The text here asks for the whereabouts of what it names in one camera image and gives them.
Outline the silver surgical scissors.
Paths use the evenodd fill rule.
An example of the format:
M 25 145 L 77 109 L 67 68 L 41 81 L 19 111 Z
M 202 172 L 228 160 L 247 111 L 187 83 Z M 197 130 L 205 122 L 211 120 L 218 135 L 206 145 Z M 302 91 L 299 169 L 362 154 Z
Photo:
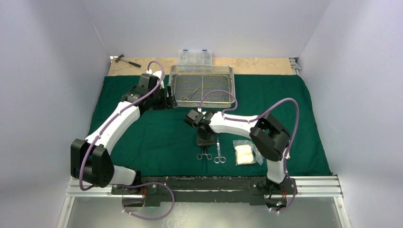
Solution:
M 221 144 L 219 138 L 216 138 L 216 145 L 217 145 L 217 156 L 214 158 L 215 163 L 225 163 L 226 158 L 221 155 Z

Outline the metal surgical instruments pile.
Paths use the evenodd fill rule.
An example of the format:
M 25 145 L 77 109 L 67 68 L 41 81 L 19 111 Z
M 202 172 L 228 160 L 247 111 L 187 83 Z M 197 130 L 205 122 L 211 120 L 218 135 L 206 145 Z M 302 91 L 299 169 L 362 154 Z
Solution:
M 181 101 L 195 101 L 195 99 L 193 99 L 193 95 L 199 90 L 199 88 L 196 88 L 191 94 L 186 95 L 186 96 L 182 96 L 180 98 Z

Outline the right side aluminium rail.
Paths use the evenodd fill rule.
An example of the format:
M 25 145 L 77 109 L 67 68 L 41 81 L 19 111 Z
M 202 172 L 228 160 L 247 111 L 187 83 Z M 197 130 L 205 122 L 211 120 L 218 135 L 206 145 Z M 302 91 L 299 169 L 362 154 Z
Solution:
M 297 62 L 298 58 L 290 57 L 289 62 L 293 74 L 300 76 L 301 67 Z

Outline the white gauze packet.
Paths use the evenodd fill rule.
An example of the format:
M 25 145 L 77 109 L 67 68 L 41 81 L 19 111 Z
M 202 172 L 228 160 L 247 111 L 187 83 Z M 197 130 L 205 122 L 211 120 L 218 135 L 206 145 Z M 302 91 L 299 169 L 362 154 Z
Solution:
M 256 160 L 253 154 L 253 143 L 248 140 L 234 140 L 236 166 L 255 164 Z

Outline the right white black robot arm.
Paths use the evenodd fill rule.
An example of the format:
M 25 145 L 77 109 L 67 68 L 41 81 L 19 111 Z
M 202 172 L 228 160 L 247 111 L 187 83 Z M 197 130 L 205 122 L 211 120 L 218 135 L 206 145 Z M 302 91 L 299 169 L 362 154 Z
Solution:
M 184 122 L 196 129 L 203 144 L 210 145 L 215 134 L 228 133 L 249 138 L 267 160 L 267 188 L 279 193 L 285 188 L 284 159 L 291 145 L 291 134 L 271 113 L 258 116 L 238 116 L 218 111 L 190 110 Z

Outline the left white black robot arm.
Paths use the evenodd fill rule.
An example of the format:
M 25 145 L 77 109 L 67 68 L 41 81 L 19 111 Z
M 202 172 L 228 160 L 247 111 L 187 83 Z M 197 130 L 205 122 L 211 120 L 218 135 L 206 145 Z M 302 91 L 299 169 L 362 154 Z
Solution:
M 114 165 L 111 152 L 121 136 L 146 111 L 174 108 L 173 95 L 163 85 L 164 71 L 147 70 L 139 82 L 123 95 L 113 113 L 85 139 L 75 139 L 70 146 L 70 174 L 78 179 L 80 189 L 121 185 L 129 194 L 143 186 L 141 173 L 133 168 Z

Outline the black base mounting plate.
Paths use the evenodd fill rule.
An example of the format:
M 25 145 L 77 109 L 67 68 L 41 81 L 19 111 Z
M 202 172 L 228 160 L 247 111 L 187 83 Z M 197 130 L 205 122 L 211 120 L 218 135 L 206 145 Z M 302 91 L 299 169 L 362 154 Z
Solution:
M 265 176 L 143 176 L 138 184 L 143 184 L 143 187 L 128 188 L 113 184 L 111 193 L 127 198 L 144 196 L 147 207 L 175 201 L 248 203 L 280 209 L 298 193 L 295 180 L 289 177 L 276 184 Z

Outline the silver hemostat forceps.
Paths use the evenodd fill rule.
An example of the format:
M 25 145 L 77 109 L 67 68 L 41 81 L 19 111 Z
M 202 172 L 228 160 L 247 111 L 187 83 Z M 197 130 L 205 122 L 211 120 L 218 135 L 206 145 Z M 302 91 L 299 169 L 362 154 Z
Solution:
M 210 146 L 206 146 L 206 145 L 200 146 L 201 152 L 196 155 L 196 158 L 197 158 L 198 160 L 202 160 L 203 158 L 205 158 L 205 159 L 207 159 L 207 160 L 211 160 L 211 159 L 212 159 L 212 155 L 211 155 L 210 153 L 208 153 L 208 148 L 209 148 L 209 147 L 210 147 Z

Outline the metal wire mesh tray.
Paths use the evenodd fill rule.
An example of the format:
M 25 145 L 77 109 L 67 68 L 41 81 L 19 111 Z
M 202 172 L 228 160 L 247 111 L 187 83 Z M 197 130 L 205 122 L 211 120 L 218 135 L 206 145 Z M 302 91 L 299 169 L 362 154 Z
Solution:
M 179 107 L 197 108 L 202 102 L 205 108 L 229 108 L 235 103 L 235 77 L 228 65 L 172 65 L 169 83 Z M 195 101 L 181 101 L 191 94 Z

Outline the small black-handled hammer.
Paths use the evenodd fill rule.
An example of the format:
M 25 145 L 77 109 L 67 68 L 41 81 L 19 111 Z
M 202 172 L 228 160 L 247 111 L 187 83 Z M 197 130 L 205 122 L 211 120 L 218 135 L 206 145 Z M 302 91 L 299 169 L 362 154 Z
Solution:
M 115 58 L 114 58 L 114 61 L 115 61 L 116 63 L 118 63 L 118 62 L 120 62 L 120 61 L 121 61 L 121 62 L 125 62 L 125 63 L 128 63 L 128 64 L 130 64 L 130 65 L 133 65 L 134 67 L 137 67 L 137 68 L 140 68 L 140 67 L 141 67 L 140 64 L 135 63 L 135 62 L 132 62 L 132 61 L 126 59 L 125 56 L 124 56 L 124 54 L 121 54 L 121 55 L 115 57 Z

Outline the clear plastic compartment box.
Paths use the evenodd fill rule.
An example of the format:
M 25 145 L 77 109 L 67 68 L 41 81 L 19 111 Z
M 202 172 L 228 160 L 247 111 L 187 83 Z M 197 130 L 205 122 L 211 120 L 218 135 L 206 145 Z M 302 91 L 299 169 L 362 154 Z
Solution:
M 212 65 L 212 53 L 207 49 L 183 49 L 178 52 L 179 65 Z

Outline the dark green surgical drape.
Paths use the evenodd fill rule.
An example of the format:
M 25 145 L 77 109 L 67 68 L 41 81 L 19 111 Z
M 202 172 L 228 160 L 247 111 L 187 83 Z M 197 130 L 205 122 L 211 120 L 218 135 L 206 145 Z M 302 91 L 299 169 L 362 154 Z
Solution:
M 236 75 L 235 115 L 260 115 L 279 100 L 291 97 L 299 106 L 299 123 L 290 149 L 287 169 L 291 176 L 328 176 L 331 170 L 319 136 L 311 96 L 297 75 Z M 187 108 L 146 111 L 121 136 L 111 152 L 114 165 L 139 170 L 144 176 L 264 176 L 267 165 L 237 165 L 233 141 L 220 134 L 225 163 L 197 159 L 201 148 L 196 130 L 184 122 Z

